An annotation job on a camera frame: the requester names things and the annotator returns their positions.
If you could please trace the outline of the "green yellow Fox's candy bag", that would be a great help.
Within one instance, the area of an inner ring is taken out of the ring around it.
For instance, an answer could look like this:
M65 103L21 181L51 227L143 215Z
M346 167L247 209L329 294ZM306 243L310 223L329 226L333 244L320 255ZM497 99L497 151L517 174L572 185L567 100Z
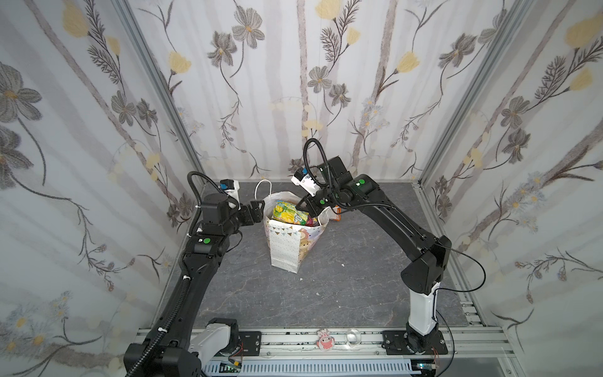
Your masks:
M305 226L308 223L309 214L298 210L292 203L277 201L273 208L272 219L287 224Z

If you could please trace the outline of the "small orange snack packet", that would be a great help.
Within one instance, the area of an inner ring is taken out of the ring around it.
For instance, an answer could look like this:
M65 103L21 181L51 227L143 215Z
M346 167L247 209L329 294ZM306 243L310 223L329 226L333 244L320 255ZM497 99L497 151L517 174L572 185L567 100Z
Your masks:
M334 209L331 209L329 217L330 217L331 220L334 220L334 221L340 221L341 220L341 215L338 212L336 212Z

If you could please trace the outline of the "white cartoon paper bag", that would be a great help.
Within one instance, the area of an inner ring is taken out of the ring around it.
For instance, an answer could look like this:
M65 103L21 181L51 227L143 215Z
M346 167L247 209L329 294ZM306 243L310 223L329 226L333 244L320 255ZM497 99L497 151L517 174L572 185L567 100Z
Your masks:
M332 208L327 207L317 217L314 217L320 221L320 226L316 227L292 225L273 220L273 208L277 201L286 201L295 205L299 204L302 198L288 191L274 192L272 182L263 179L255 187L255 199L260 199L259 189L264 182L269 185L268 196L262 199L265 201L263 225L270 250L271 264L281 270L298 273L302 261L320 239L327 225L334 221L329 217Z

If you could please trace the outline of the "purple Fox's berries bag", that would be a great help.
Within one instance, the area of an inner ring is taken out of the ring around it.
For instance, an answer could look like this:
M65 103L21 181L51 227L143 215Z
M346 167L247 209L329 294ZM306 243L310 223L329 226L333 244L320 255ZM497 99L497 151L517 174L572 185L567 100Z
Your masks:
M320 226L320 221L318 220L318 218L309 217L306 221L306 226L308 226L308 227Z

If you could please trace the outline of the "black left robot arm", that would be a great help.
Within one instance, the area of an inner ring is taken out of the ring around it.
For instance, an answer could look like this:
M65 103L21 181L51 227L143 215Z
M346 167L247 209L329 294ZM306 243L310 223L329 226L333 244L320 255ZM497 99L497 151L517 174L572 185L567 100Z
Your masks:
M196 206L178 258L181 277L143 342L129 345L123 357L128 376L203 376L215 354L238 346L235 320L215 320L196 342L191 340L196 315L231 236L262 222L265 203L242 204L206 174L191 171L187 181Z

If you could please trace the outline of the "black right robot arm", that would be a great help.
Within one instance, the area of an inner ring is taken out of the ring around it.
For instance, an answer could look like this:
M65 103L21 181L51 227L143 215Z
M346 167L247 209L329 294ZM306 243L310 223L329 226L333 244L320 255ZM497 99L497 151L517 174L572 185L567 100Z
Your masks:
M454 356L455 341L444 341L439 325L445 320L437 311L437 297L444 290L441 281L455 252L449 238L419 226L367 174L353 177L340 157L328 159L317 139L306 141L302 158L304 166L294 174L307 192L297 206L300 210L313 217L328 208L358 210L390 236L410 261L400 277L410 292L411 312L404 331L385 336L386 352Z

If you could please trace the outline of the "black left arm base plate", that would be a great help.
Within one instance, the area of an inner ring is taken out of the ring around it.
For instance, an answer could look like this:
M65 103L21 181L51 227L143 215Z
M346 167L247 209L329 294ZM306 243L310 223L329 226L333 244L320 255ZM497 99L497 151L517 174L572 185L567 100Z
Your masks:
M240 354L244 358L259 357L262 346L262 333L260 331L241 331L240 345L242 347Z

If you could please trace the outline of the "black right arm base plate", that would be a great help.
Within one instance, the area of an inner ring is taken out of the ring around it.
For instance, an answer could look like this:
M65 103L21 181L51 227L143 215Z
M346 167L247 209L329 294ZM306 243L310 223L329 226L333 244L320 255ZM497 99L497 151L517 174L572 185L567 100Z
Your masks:
M382 348L389 356L393 355L448 355L448 347L441 331L432 331L421 336L414 331L383 331Z

